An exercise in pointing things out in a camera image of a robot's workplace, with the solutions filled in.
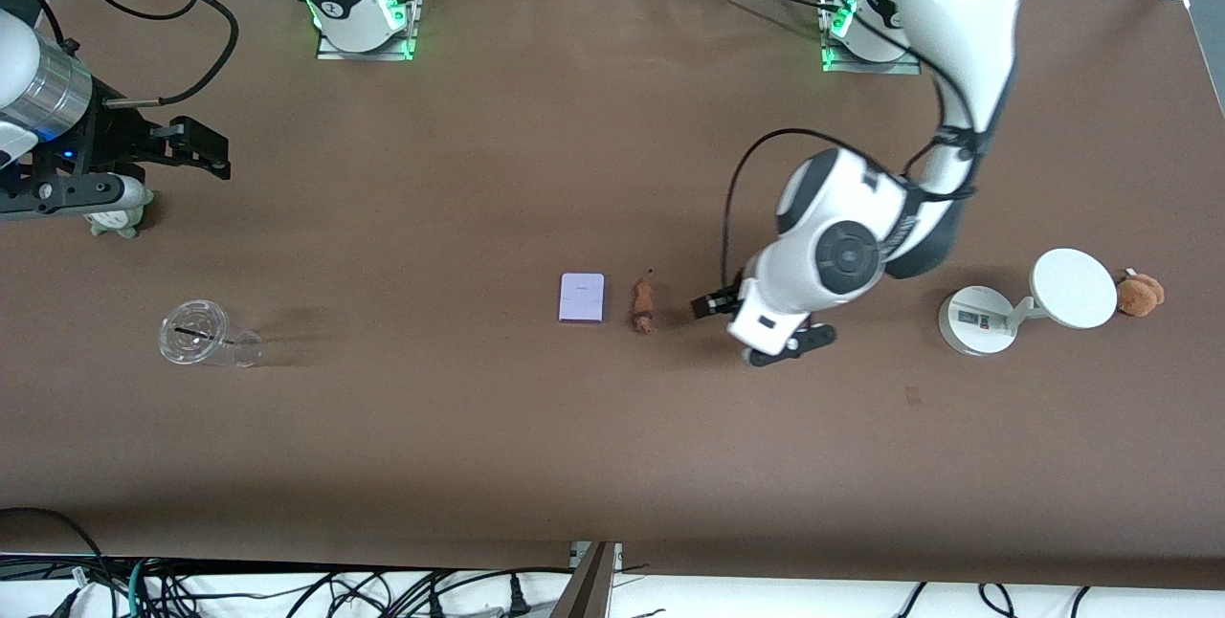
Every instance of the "small brown figurine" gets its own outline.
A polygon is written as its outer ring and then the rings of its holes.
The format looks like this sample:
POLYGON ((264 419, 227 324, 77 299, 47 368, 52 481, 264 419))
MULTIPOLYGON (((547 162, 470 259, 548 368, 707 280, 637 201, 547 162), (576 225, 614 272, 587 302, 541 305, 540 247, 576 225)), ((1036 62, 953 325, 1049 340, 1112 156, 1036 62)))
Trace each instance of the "small brown figurine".
POLYGON ((650 277, 653 269, 648 269, 647 273, 633 286, 633 308, 630 313, 630 322, 633 324, 633 330, 639 334, 649 334, 655 330, 655 300, 650 292, 650 277))
POLYGON ((1156 278, 1128 269, 1118 283, 1118 311, 1129 316, 1145 316, 1165 302, 1165 288, 1156 278))

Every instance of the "brown tabletop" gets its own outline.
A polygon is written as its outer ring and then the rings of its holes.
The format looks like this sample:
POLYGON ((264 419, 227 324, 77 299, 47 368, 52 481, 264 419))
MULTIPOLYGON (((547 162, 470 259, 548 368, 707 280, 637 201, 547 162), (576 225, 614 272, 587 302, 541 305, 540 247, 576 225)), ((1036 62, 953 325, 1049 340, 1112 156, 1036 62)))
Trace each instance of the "brown tabletop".
MULTIPOLYGON (((936 121, 926 76, 823 74, 813 12, 775 0, 426 0, 403 64, 316 61, 294 0, 222 1, 232 64, 147 115, 225 134, 234 179, 152 168, 130 242, 0 226, 4 504, 123 554, 508 565, 615 538, 655 571, 1225 586, 1225 123, 1181 4, 1025 0, 953 256, 761 370, 685 313, 718 286, 735 162, 799 125, 900 168, 936 121), (1019 299, 1055 246, 1169 299, 1091 331, 1034 321, 987 359, 946 347, 946 296, 1019 299), (555 320, 564 271, 606 273, 604 325, 555 320), (192 298, 272 364, 159 357, 192 298)), ((137 98, 224 40, 202 5, 164 25, 53 5, 137 98)), ((777 140, 746 169, 735 265, 821 148, 777 140)))

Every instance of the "metal post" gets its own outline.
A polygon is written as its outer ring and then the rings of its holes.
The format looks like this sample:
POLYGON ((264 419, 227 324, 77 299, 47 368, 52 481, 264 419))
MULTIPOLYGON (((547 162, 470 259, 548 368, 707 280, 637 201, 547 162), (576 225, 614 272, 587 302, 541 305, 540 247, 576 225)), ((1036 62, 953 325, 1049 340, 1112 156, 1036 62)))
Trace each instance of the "metal post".
POLYGON ((561 592, 550 618, 604 618, 609 609, 615 570, 616 544, 593 543, 566 582, 566 590, 561 592))

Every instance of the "clear plastic cup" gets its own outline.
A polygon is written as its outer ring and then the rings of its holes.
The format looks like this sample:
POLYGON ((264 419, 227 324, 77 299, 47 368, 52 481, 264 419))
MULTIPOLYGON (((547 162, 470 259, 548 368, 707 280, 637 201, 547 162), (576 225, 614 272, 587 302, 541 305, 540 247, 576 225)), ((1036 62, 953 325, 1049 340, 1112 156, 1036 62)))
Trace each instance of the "clear plastic cup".
POLYGON ((263 357, 263 341, 230 322, 216 302, 194 299, 170 310, 158 335, 162 357, 175 364, 251 367, 263 357))

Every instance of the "stuffed animal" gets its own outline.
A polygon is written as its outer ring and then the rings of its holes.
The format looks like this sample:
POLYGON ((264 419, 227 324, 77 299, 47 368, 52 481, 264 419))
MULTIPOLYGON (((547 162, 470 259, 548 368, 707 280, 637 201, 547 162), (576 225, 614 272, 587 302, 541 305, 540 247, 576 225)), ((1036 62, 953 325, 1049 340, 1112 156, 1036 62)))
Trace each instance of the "stuffed animal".
POLYGON ((1165 302, 1165 288, 1156 278, 1128 269, 1118 283, 1118 311, 1129 316, 1145 316, 1165 302))

